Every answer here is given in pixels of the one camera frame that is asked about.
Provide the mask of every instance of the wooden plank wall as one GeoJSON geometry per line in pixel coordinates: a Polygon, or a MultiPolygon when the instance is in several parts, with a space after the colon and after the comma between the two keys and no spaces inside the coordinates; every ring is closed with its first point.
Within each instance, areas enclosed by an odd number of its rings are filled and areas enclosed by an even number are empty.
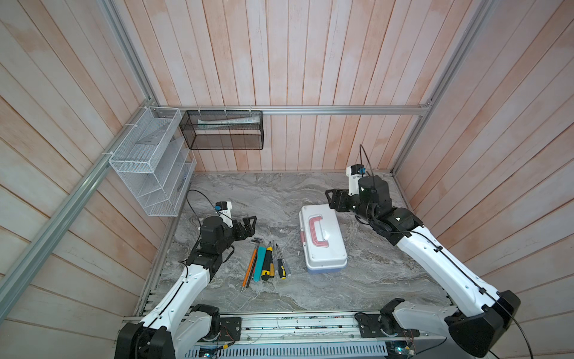
{"type": "MultiPolygon", "coordinates": [[[[425,103],[477,0],[115,0],[163,105],[425,103]]],[[[272,116],[198,171],[390,169],[417,117],[272,116]]]]}
{"type": "MultiPolygon", "coordinates": [[[[441,243],[518,294],[549,358],[574,352],[573,20],[573,0],[501,2],[398,172],[441,243]]],[[[494,352],[528,355],[514,325],[494,352]]]]}
{"type": "MultiPolygon", "coordinates": [[[[0,2],[2,277],[144,98],[96,2],[0,2]]],[[[164,231],[109,174],[1,324],[0,357],[111,357],[164,231]]]]}

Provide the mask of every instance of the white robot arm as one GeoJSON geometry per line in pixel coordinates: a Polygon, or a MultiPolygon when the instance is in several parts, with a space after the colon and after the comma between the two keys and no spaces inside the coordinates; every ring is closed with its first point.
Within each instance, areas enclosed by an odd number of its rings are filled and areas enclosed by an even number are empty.
{"type": "Polygon", "coordinates": [[[243,218],[243,223],[231,219],[231,202],[217,202],[215,210],[218,215],[207,217],[201,224],[200,239],[169,292],[139,323],[124,325],[118,335],[115,359],[175,359],[181,357],[178,355],[181,344],[189,348],[190,343],[202,338],[218,339],[218,308],[200,304],[182,320],[198,294],[227,261],[223,260],[223,252],[234,241],[255,234],[257,217],[243,218]]]}
{"type": "Polygon", "coordinates": [[[347,168],[349,189],[325,192],[329,206],[367,221],[416,260],[447,292],[453,306],[413,304],[396,298],[381,309],[381,329],[387,334],[419,329],[452,337],[467,353],[484,357],[509,328],[520,305],[511,291],[499,292],[446,250],[422,221],[406,208],[392,206],[389,185],[364,166],[347,168]]]}

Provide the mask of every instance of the marble surface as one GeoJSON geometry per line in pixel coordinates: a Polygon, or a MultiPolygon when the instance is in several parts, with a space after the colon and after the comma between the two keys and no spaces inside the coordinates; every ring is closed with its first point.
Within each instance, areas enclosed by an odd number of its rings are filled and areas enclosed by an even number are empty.
{"type": "MultiPolygon", "coordinates": [[[[393,178],[389,182],[393,205],[404,206],[393,178]]],[[[235,242],[235,253],[221,266],[196,303],[220,308],[221,312],[379,310],[393,298],[419,304],[446,305],[446,292],[405,253],[390,245],[349,213],[337,213],[348,255],[347,267],[338,273],[307,272],[299,236],[298,212],[308,204],[325,204],[325,190],[347,188],[341,172],[306,173],[201,173],[193,176],[190,189],[205,193],[212,202],[230,200],[232,217],[257,216],[256,237],[281,247],[293,275],[268,282],[251,281],[241,290],[254,244],[235,242]]],[[[212,215],[208,202],[190,192],[189,201],[203,220],[212,215]]],[[[163,268],[158,293],[166,293],[181,274],[199,231],[187,204],[178,224],[163,268]]],[[[158,302],[160,296],[154,296],[158,302]]]]}

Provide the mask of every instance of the white wire basket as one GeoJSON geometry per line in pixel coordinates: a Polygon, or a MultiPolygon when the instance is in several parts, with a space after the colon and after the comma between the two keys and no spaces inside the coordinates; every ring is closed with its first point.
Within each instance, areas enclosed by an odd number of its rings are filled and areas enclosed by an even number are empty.
{"type": "Polygon", "coordinates": [[[175,217],[197,161],[186,162],[184,137],[170,142],[179,109],[149,107],[111,156],[110,164],[147,215],[175,217]]]}
{"type": "Polygon", "coordinates": [[[173,107],[148,107],[110,158],[116,172],[153,173],[181,121],[173,107]]]}
{"type": "Polygon", "coordinates": [[[156,215],[161,217],[177,216],[187,188],[189,187],[189,181],[191,180],[191,175],[193,174],[196,164],[197,161],[195,158],[193,158],[193,162],[184,163],[179,174],[174,177],[175,182],[169,197],[162,202],[145,207],[145,213],[147,215],[156,215]]]}
{"type": "Polygon", "coordinates": [[[197,163],[195,157],[186,162],[189,149],[184,143],[183,137],[171,141],[154,173],[118,172],[147,215],[177,216],[181,192],[197,163]]]}

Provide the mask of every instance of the white toolbox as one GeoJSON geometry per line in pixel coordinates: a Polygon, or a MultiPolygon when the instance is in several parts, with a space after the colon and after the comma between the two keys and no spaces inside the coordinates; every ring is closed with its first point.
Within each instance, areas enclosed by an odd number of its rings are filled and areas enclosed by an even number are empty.
{"type": "Polygon", "coordinates": [[[303,206],[299,225],[309,273],[338,272],[347,265],[339,222],[328,204],[303,206]]]}

